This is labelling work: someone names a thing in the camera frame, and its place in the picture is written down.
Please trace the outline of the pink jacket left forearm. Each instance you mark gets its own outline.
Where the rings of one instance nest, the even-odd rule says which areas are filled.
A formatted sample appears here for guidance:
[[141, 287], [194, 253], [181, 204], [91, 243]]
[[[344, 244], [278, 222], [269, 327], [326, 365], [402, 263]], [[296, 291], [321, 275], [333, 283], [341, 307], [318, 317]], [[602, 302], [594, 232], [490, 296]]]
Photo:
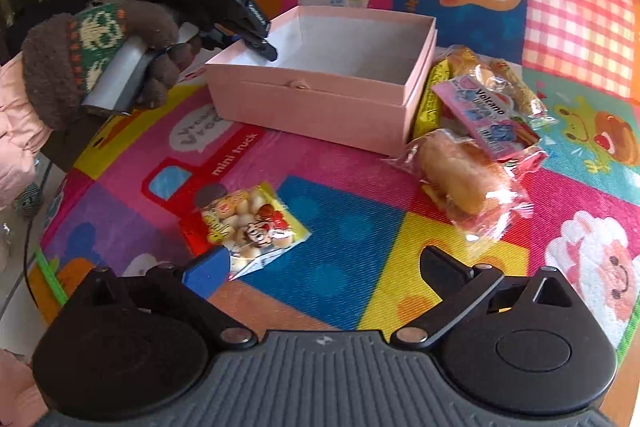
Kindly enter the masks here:
[[35, 179], [35, 159], [51, 134], [27, 98], [23, 54], [1, 67], [0, 207], [9, 206]]

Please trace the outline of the brown knitted gloved left hand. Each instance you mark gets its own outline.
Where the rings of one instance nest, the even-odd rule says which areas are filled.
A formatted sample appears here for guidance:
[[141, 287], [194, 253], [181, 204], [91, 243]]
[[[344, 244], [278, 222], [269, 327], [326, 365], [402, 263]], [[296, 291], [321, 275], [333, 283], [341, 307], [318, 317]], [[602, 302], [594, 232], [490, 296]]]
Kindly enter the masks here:
[[129, 37], [139, 37], [158, 54], [144, 73], [137, 106], [160, 107], [202, 47], [198, 36], [178, 41], [179, 27], [163, 6], [138, 0], [107, 3], [52, 16], [29, 31], [23, 42], [26, 95], [43, 124], [58, 131], [70, 127]]

